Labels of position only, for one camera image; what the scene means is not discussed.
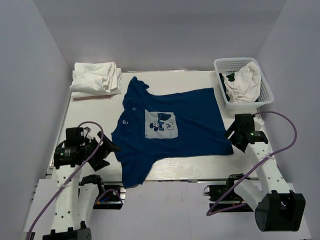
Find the blue Mickey print t-shirt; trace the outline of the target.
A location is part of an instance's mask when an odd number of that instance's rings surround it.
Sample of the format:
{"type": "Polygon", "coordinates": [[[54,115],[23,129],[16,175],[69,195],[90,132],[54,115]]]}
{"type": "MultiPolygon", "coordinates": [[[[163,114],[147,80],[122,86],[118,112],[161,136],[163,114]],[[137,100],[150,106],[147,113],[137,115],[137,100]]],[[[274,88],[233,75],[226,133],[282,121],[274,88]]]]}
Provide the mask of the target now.
{"type": "Polygon", "coordinates": [[[167,95],[148,89],[136,77],[130,80],[111,135],[120,148],[115,156],[125,188],[142,184],[158,160],[233,154],[213,88],[167,95]]]}

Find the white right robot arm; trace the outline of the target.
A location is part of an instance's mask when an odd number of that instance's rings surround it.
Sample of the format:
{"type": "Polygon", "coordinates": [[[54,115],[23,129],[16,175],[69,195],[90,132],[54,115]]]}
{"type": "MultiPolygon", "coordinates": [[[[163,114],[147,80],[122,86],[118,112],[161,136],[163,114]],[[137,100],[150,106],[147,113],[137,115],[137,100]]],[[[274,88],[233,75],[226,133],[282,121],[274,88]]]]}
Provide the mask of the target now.
{"type": "Polygon", "coordinates": [[[224,136],[249,156],[261,186],[256,188],[246,173],[225,187],[225,195],[233,200],[241,197],[254,211],[256,225],[262,232],[298,231],[306,200],[283,178],[265,133],[255,127],[254,115],[236,114],[224,136]]]}

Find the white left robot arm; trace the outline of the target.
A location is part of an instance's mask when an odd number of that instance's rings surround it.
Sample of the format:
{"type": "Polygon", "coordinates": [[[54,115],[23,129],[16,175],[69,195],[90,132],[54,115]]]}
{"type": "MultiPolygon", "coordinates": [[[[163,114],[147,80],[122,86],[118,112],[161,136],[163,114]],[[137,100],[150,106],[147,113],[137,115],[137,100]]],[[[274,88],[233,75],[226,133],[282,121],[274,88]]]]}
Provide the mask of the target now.
{"type": "Polygon", "coordinates": [[[50,233],[44,240],[90,240],[89,220],[94,206],[108,191],[97,171],[107,167],[106,157],[121,149],[101,130],[90,137],[89,128],[67,128],[66,139],[55,148],[53,161],[56,192],[32,222],[25,239],[32,239],[32,231],[47,208],[54,203],[50,233]]]}

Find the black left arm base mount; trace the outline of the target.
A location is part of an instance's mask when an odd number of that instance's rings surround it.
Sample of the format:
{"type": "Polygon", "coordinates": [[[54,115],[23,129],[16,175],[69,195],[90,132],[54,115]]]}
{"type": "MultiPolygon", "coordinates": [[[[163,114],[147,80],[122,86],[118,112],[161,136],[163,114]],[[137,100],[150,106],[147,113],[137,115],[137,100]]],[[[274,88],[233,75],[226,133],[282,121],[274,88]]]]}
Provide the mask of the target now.
{"type": "Polygon", "coordinates": [[[100,198],[100,200],[94,205],[96,210],[120,210],[122,203],[125,202],[126,189],[122,185],[105,184],[103,186],[103,192],[108,191],[100,198]]]}

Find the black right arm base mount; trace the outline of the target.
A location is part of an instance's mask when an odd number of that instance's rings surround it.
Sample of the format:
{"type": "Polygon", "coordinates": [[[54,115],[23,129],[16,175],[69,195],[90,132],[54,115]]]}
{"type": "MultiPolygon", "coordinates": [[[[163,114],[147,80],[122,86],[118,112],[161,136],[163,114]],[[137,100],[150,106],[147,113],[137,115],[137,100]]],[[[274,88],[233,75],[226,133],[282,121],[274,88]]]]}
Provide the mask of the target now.
{"type": "MultiPolygon", "coordinates": [[[[205,196],[209,197],[209,207],[212,205],[228,190],[226,184],[212,184],[207,185],[203,189],[205,196]]],[[[215,208],[212,209],[211,213],[220,212],[220,213],[252,213],[253,210],[249,205],[234,191],[229,193],[226,197],[219,202],[215,208]]]]}

